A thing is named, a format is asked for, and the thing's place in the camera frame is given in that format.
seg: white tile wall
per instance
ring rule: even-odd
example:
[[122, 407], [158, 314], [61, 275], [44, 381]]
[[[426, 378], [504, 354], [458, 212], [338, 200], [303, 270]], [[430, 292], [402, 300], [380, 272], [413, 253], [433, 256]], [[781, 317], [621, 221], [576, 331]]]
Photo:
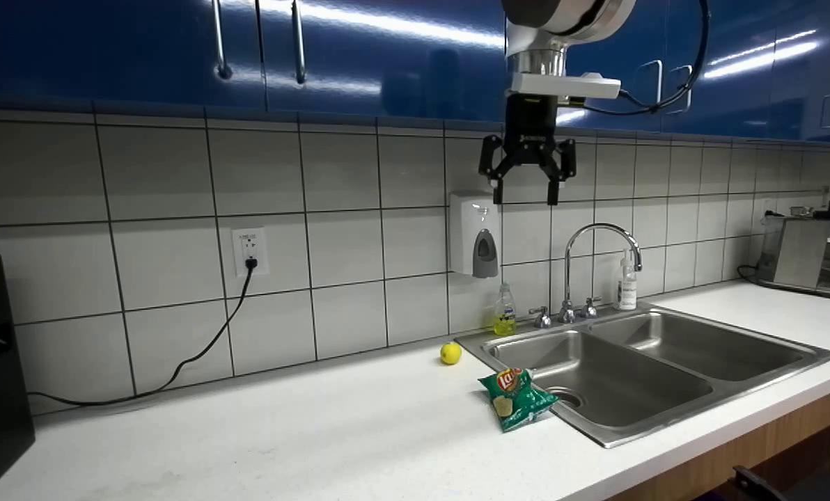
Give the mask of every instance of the white tile wall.
[[314, 361], [310, 292], [249, 299], [231, 322], [231, 356], [238, 375]]
[[90, 126], [0, 123], [0, 222], [107, 221]]
[[215, 215], [206, 132], [100, 128], [118, 221]]
[[[32, 386], [108, 398], [162, 384], [238, 303], [235, 228], [268, 232], [268, 275], [181, 384], [477, 331], [501, 275], [519, 311], [558, 311], [565, 243], [594, 221], [635, 232], [642, 295], [715, 285], [754, 263], [765, 210], [818, 206], [830, 186], [830, 148], [579, 136], [558, 210], [538, 169], [512, 174], [504, 270], [474, 281], [445, 272], [445, 196], [488, 189], [481, 136], [0, 114], [0, 253]], [[621, 249], [582, 233], [576, 303], [614, 300]]]
[[314, 289], [318, 356], [346, 356], [388, 345], [383, 285]]

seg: stainless steel sink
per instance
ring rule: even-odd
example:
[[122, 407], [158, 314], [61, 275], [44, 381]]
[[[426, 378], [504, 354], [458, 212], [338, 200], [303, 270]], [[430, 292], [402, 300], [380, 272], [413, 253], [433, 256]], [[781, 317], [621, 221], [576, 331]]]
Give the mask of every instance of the stainless steel sink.
[[526, 367], [559, 395], [555, 414], [605, 449], [830, 359], [814, 345], [669, 311], [459, 342], [495, 371]]

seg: electrical outlet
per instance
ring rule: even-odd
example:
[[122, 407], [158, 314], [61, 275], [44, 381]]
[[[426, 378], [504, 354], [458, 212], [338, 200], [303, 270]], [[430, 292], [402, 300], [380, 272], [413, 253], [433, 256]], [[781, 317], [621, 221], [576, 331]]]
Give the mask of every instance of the electrical outlet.
[[235, 244], [235, 264], [240, 278], [249, 275], [249, 267], [246, 267], [249, 260], [257, 260], [254, 275], [270, 272], [264, 228], [238, 228], [231, 232], [231, 244]]

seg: power cord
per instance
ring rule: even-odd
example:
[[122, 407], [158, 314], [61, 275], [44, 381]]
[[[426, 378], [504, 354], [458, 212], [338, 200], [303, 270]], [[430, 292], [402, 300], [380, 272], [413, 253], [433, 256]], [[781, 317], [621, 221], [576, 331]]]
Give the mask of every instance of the power cord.
[[689, 93], [697, 86], [697, 82], [699, 82], [699, 76], [704, 69], [708, 48], [711, 48], [711, 0], [699, 0], [699, 48], [697, 48], [697, 55], [694, 55], [694, 72], [672, 94], [667, 94], [655, 105], [647, 105], [635, 94], [630, 94], [626, 90], [621, 90], [619, 93], [619, 101], [633, 103], [635, 111], [608, 111], [608, 108], [591, 108], [591, 105], [582, 105], [582, 108], [584, 111], [594, 111], [594, 114], [605, 114], [605, 116], [667, 114], [675, 103], [681, 103], [682, 98], [689, 98]]
[[217, 334], [211, 338], [211, 342], [206, 347], [200, 347], [195, 356], [179, 361], [169, 373], [169, 378], [157, 386], [157, 391], [147, 391], [147, 392], [137, 392], [137, 395], [128, 395], [128, 398], [115, 398], [115, 402], [75, 402], [75, 398], [61, 398], [61, 395], [51, 395], [51, 392], [29, 392], [29, 395], [36, 395], [36, 398], [47, 398], [47, 402], [59, 402], [59, 405], [66, 405], [66, 407], [115, 407], [115, 405], [128, 405], [128, 402], [142, 402], [142, 398], [151, 398], [151, 395], [158, 395], [165, 392], [181, 373], [188, 364], [199, 361], [200, 356], [206, 356], [217, 341], [227, 334], [227, 328], [231, 327], [231, 320], [238, 317], [238, 311], [242, 310], [246, 299], [249, 299], [249, 288], [250, 288], [250, 275], [257, 270], [257, 260], [246, 260], [246, 285], [242, 285], [242, 295], [240, 295], [240, 303], [231, 310], [231, 314], [227, 317], [227, 322], [217, 328]]

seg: white countertop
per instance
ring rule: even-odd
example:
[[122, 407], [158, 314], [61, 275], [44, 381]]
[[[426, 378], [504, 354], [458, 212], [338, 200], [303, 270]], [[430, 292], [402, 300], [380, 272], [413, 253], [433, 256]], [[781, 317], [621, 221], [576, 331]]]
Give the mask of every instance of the white countertop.
[[[661, 306], [830, 347], [830, 300], [728, 285]], [[413, 345], [39, 423], [0, 501], [608, 498], [830, 392], [830, 361], [619, 449], [501, 434], [470, 354]]]

